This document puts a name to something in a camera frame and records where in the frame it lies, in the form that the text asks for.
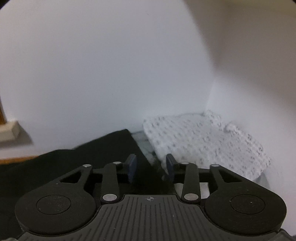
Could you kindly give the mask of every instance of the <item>black fabric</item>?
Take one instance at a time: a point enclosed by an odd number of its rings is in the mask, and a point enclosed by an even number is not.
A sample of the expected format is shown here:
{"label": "black fabric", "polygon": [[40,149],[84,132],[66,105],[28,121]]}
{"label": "black fabric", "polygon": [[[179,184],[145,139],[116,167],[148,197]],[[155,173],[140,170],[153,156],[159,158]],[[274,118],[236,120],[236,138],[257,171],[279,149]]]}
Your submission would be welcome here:
{"label": "black fabric", "polygon": [[128,130],[113,132],[74,150],[55,150],[0,172],[0,239],[17,238],[21,229],[14,215],[17,200],[25,193],[83,165],[103,168],[137,155],[135,180],[141,194],[168,194],[173,187],[149,164]]}

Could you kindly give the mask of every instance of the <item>wall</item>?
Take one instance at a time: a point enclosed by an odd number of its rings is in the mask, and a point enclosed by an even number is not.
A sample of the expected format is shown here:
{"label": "wall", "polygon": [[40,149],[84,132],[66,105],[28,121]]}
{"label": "wall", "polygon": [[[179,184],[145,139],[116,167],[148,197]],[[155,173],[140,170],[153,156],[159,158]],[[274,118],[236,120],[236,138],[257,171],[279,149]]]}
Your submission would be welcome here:
{"label": "wall", "polygon": [[296,234],[296,19],[233,7],[208,109],[252,133],[273,158],[266,176]]}
{"label": "wall", "polygon": [[0,145],[0,158],[204,110],[227,6],[194,7],[209,14],[195,18],[182,0],[9,1],[0,12],[0,95],[23,131]]}

